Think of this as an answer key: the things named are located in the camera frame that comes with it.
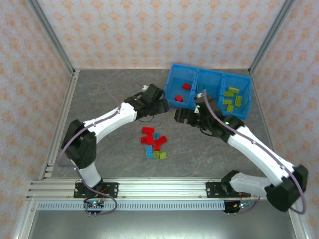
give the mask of gray floor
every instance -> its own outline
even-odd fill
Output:
[[[228,72],[248,75],[247,70]],[[114,96],[123,101],[139,92],[141,85],[154,83],[164,89],[169,70],[81,70],[64,134],[73,120],[91,120],[116,107],[106,91],[106,79],[115,73],[122,75],[109,79],[108,87]],[[100,141],[95,162],[101,176],[219,178],[232,169],[255,176],[263,175],[243,154],[222,140],[204,136],[199,129],[176,123],[173,119],[175,109],[171,107],[168,113],[155,116],[150,123],[136,121],[127,124]],[[254,93],[245,124],[264,144],[270,145]],[[145,147],[140,145],[143,126],[154,127],[156,132],[168,138],[168,143],[161,150],[167,153],[167,160],[146,159]],[[66,156],[63,163],[69,163]],[[55,166],[52,177],[77,175],[73,169]]]
[[[289,214],[260,202],[252,211],[38,211],[29,239],[295,239]]]

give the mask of blue lego brick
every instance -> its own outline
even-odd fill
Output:
[[[152,146],[145,147],[146,158],[153,158],[153,149]]]
[[[158,133],[153,133],[153,140],[157,140],[159,138],[160,138],[160,136]]]

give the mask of robotic arm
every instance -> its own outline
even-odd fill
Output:
[[[66,149],[67,157],[79,169],[83,180],[89,187],[100,192],[103,185],[103,180],[94,164],[96,144],[106,135],[127,123],[144,116],[154,116],[167,112],[168,102],[166,99],[161,99],[162,96],[164,96],[164,91],[150,84],[145,92],[139,92],[126,98],[121,103],[120,110],[113,109],[96,119],[84,123],[75,120],[70,124],[62,143],[62,149],[76,133],[88,125],[93,125]],[[266,178],[254,177],[233,170],[222,179],[223,190],[229,195],[232,192],[246,192],[266,197],[275,208],[283,212],[287,211],[300,194],[285,169],[295,176],[303,192],[307,184],[307,169],[302,165],[295,167],[276,155],[259,141],[236,116],[224,116],[214,97],[208,96],[208,102],[216,116],[232,129],[253,139],[252,142],[220,124],[209,112],[202,95],[197,96],[195,102],[197,105],[195,111],[186,108],[176,110],[175,120],[211,132],[212,136],[222,139],[225,143],[241,151],[266,175]],[[276,163],[257,144],[268,149],[283,166]]]

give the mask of blue plastic bin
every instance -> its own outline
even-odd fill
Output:
[[[234,97],[225,97],[225,91],[228,91],[229,87],[235,87],[239,89],[239,94],[235,94]],[[232,99],[233,104],[235,104],[236,96],[242,97],[242,102],[240,107],[234,106],[233,112],[226,111],[227,105],[218,104],[222,109],[224,115],[235,115],[241,120],[245,120],[249,113],[251,107],[251,94],[252,94],[252,79],[248,76],[241,76],[236,74],[226,73],[226,77],[224,79],[224,86],[221,92],[223,99]]]
[[[197,69],[197,67],[173,63],[165,86],[165,98],[171,106],[190,108],[190,104],[194,101]],[[182,86],[184,83],[191,84],[191,89],[183,89]],[[183,96],[184,101],[176,101],[175,97],[177,95]]]
[[[207,93],[216,98],[218,105],[221,105],[223,95],[221,89],[224,84],[225,73],[220,71],[199,68],[196,76],[195,96],[206,89]],[[195,108],[195,101],[191,102],[191,108]]]

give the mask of black mounting bracket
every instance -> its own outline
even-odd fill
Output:
[[[206,193],[208,198],[249,198],[250,194],[243,194],[232,191],[227,191],[222,182],[207,182]]]
[[[118,197],[119,192],[119,183],[108,183],[105,182],[102,185],[101,191],[107,195],[110,195],[113,198]],[[74,189],[74,198],[103,198],[102,195],[97,195],[90,191],[82,182],[75,184]]]

